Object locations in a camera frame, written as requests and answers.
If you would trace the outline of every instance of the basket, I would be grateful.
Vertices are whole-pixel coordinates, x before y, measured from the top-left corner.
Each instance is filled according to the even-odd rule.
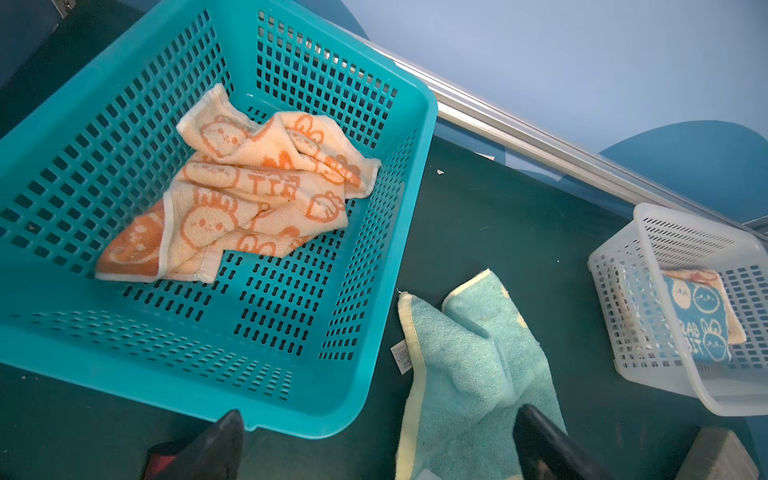
[[[215,282],[93,280],[100,252],[191,155],[175,125],[217,82],[253,120],[332,117],[382,160],[349,226]],[[366,400],[437,103],[306,9],[164,0],[0,141],[0,361],[153,406],[304,438]]]
[[[706,268],[723,278],[747,341],[731,361],[695,361],[661,270]],[[768,414],[768,256],[747,232],[650,204],[589,256],[616,370],[627,380],[697,396],[724,416]]]

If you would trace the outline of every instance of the teal plastic basket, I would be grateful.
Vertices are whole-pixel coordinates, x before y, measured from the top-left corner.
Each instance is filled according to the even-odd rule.
[[[349,226],[212,284],[93,280],[191,155],[175,130],[220,82],[262,122],[334,118],[383,165]],[[164,0],[0,141],[0,361],[215,420],[322,438],[366,400],[435,125],[427,87],[292,3]]]

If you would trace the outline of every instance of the green table surface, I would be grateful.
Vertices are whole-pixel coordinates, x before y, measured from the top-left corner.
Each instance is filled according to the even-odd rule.
[[[0,90],[0,136],[140,16],[117,2],[78,1]],[[626,222],[435,138],[397,287],[437,306],[491,268],[547,354],[568,432],[617,479],[673,478],[705,425],[732,429],[756,459],[744,419],[717,417],[697,399],[614,371],[587,257]],[[368,401],[349,428],[319,441],[248,433],[240,478],[393,478],[412,382],[389,352],[402,338],[392,308]],[[207,425],[0,364],[0,478],[136,479],[147,448]]]

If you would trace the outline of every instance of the barcode label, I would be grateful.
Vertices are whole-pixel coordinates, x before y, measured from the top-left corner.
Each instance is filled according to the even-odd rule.
[[[408,354],[408,346],[406,345],[405,340],[401,341],[390,350],[392,351],[392,356],[395,357],[395,362],[397,362],[397,368],[400,369],[400,375],[413,368],[413,364],[411,364],[411,356]]]

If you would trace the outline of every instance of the folded towel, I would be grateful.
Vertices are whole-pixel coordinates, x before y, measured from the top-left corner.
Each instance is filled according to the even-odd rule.
[[[445,298],[409,293],[398,311],[413,363],[396,480],[502,480],[520,475],[512,429],[525,403],[565,430],[549,365],[490,270]]]
[[[664,277],[685,343],[698,362],[729,362],[726,298],[703,283]]]
[[[107,246],[98,279],[212,282],[225,250],[284,257],[346,227],[344,200],[367,197],[381,165],[328,117],[281,112],[258,125],[221,84],[177,130],[197,151],[163,199]]]
[[[733,311],[733,307],[728,300],[728,293],[725,291],[725,285],[723,285],[723,279],[720,278],[720,275],[716,271],[662,270],[661,272],[663,275],[672,279],[704,284],[717,290],[720,294],[720,298],[723,299],[723,306],[725,307],[726,324],[728,325],[728,344],[736,345],[746,342],[744,327],[741,326],[741,322],[739,322],[736,312]]]

